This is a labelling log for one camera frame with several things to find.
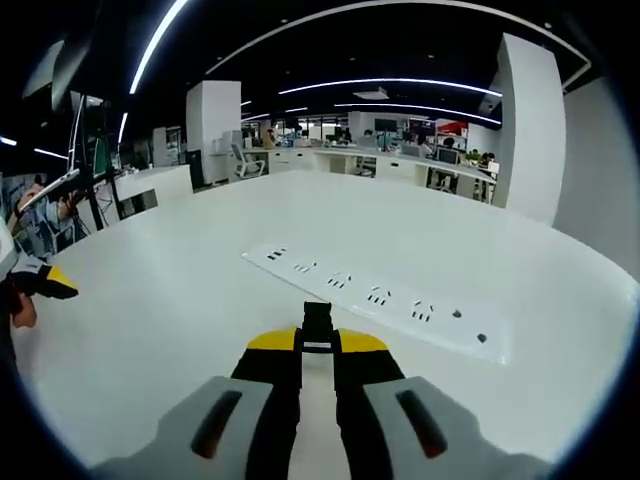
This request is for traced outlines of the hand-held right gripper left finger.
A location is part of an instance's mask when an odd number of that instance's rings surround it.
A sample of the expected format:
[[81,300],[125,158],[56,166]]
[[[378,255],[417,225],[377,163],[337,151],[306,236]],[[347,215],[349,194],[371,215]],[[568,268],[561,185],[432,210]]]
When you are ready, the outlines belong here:
[[232,374],[172,407],[138,452],[94,467],[95,479],[285,479],[300,421],[297,327],[247,345]]

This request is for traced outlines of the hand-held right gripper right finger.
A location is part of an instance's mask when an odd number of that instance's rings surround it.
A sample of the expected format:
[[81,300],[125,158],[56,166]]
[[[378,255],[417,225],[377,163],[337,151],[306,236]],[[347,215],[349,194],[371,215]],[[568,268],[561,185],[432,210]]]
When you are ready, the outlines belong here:
[[550,463],[508,453],[478,419],[420,376],[407,377],[378,338],[332,339],[336,421],[354,479],[547,479]]

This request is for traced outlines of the person's left hand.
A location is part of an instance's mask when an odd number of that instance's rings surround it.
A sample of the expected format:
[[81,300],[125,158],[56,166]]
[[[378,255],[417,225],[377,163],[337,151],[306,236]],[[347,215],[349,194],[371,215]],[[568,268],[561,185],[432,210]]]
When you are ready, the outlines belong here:
[[22,292],[18,293],[18,299],[20,308],[11,316],[13,326],[16,329],[33,328],[37,323],[37,312],[32,299]]

